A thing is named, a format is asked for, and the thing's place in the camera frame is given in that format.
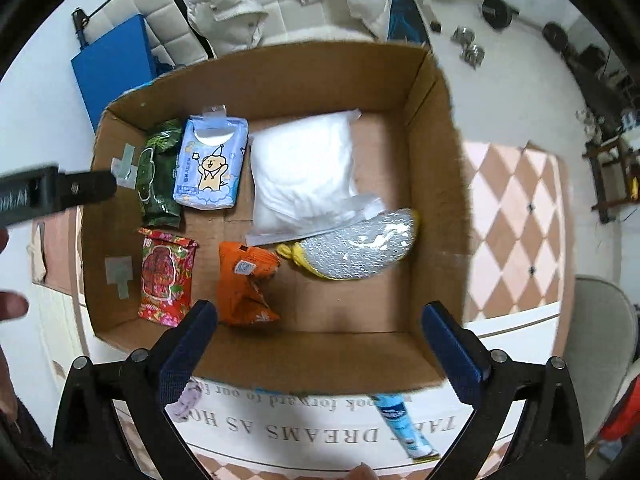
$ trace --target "human hand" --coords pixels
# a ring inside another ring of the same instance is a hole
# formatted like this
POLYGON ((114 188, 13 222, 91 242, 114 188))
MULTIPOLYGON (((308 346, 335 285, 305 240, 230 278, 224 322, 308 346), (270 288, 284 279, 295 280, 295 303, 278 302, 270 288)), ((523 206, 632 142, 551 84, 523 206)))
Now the human hand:
POLYGON ((344 480, 378 480, 378 475, 367 464, 362 463, 349 471, 344 480))
MULTIPOLYGON (((0 253, 9 242, 9 233, 0 229, 0 253)), ((15 292, 0 292, 0 322, 17 319, 24 316, 29 309, 29 303, 15 292)), ((18 417, 18 399, 15 397, 14 386, 9 377, 9 366, 0 347, 0 412, 4 413, 10 422, 18 417)))

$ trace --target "white cotton pad bag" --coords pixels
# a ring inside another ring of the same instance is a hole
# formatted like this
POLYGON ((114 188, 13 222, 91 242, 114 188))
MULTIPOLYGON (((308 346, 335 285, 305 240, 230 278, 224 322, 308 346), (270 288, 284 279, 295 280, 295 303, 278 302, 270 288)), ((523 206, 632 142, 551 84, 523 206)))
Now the white cotton pad bag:
POLYGON ((385 210, 353 182, 350 123, 359 110, 308 117, 250 134, 254 225, 249 246, 322 234, 385 210))

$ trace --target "metal screw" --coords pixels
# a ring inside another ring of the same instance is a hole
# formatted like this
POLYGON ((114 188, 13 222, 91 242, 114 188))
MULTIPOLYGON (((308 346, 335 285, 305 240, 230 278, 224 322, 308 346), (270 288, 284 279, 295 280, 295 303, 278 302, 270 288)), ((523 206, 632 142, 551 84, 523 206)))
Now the metal screw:
POLYGON ((137 350, 134 350, 133 353, 131 354, 131 360, 135 363, 141 363, 148 356, 149 356, 148 350, 144 348, 138 348, 137 350))
POLYGON ((76 370, 82 370, 88 362, 89 362, 89 359, 81 355, 80 357, 75 358, 73 367, 76 370))
POLYGON ((503 363, 508 358, 509 356, 504 350, 491 350, 491 359, 493 359, 497 363, 503 363))
POLYGON ((558 370, 562 370, 566 366, 561 358, 555 356, 551 358, 551 365, 558 370))

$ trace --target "blue tissue pack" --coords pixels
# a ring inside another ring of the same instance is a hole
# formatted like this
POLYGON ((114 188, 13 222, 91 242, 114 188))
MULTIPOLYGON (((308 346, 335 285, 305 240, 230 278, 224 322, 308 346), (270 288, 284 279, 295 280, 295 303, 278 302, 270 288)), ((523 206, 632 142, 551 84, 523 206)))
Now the blue tissue pack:
POLYGON ((233 207, 248 134, 245 119, 192 116, 178 154, 174 200, 203 210, 233 207))

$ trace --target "blue board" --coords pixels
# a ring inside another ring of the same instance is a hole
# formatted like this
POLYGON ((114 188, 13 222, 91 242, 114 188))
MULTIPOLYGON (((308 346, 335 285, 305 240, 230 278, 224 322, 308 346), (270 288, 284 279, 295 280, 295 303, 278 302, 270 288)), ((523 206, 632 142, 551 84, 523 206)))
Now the blue board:
POLYGON ((127 90, 156 78, 156 66, 141 14, 86 47, 71 65, 94 130, 107 105, 127 90))

